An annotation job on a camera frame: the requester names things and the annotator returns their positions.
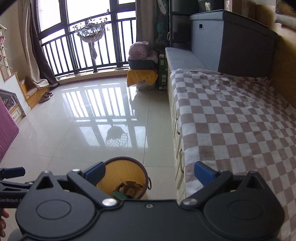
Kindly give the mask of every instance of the gray pants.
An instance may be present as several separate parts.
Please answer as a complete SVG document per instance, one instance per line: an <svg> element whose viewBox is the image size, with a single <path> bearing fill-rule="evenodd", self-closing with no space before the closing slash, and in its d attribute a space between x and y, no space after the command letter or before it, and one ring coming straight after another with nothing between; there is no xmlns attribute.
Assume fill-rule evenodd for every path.
<svg viewBox="0 0 296 241"><path fill-rule="evenodd" d="M15 229L9 235L7 241L20 241L22 239L22 233L19 229Z"/></svg>

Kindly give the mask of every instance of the gray fabric box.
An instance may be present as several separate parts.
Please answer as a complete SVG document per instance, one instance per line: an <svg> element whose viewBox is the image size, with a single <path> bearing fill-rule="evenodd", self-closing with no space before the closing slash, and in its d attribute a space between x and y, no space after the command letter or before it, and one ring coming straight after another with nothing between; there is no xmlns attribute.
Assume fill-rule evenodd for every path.
<svg viewBox="0 0 296 241"><path fill-rule="evenodd" d="M268 75L277 33L224 10L194 14L190 19L192 52L209 70L235 76Z"/></svg>

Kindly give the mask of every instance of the trash can ring handle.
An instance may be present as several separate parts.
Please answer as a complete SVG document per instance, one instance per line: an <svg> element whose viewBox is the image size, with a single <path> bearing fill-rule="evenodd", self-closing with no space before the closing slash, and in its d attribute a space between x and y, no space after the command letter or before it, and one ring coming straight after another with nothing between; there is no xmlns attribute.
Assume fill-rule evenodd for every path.
<svg viewBox="0 0 296 241"><path fill-rule="evenodd" d="M151 188L152 188L152 182L151 182L150 177L148 177L148 179L149 179L149 183L150 183L150 187L149 187L149 185L148 185L148 189L151 190Z"/></svg>

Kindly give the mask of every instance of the yellow trash can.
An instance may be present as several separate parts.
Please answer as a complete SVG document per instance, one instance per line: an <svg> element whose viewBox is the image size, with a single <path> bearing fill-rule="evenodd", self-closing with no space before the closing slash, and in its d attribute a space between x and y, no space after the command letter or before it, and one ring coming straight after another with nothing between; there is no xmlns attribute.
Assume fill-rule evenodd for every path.
<svg viewBox="0 0 296 241"><path fill-rule="evenodd" d="M121 183L126 181L136 182L143 186L142 193L136 199L141 199L147 189L151 190L151 179L148 177L144 166L130 157L116 157L105 162L106 174L97 184L101 191L111 194Z"/></svg>

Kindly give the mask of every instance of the human hand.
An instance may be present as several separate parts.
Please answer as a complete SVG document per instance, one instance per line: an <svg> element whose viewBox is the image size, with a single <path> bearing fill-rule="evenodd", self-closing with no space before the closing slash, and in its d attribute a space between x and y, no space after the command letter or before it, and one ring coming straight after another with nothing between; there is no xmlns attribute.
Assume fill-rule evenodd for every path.
<svg viewBox="0 0 296 241"><path fill-rule="evenodd" d="M4 218L9 218L9 213L6 208L0 209L0 214ZM4 229L6 228L6 222L1 218L0 219L0 237L5 237Z"/></svg>

